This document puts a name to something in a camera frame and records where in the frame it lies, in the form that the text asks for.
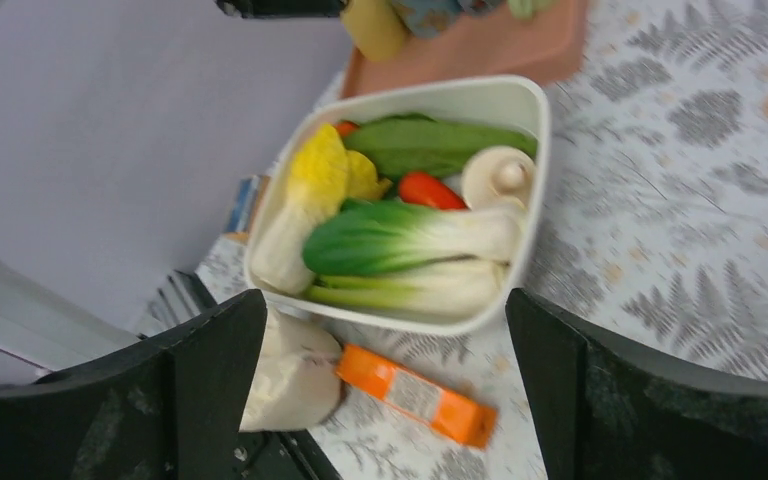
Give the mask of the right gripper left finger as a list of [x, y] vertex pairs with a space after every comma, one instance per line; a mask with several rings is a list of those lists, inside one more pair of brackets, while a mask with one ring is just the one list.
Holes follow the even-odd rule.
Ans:
[[0, 479], [228, 479], [267, 320], [245, 291], [34, 383], [0, 387]]

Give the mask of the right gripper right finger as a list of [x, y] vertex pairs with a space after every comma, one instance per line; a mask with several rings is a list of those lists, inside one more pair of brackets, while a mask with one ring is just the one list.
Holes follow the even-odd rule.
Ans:
[[551, 479], [768, 479], [768, 382], [703, 367], [517, 288], [505, 314]]

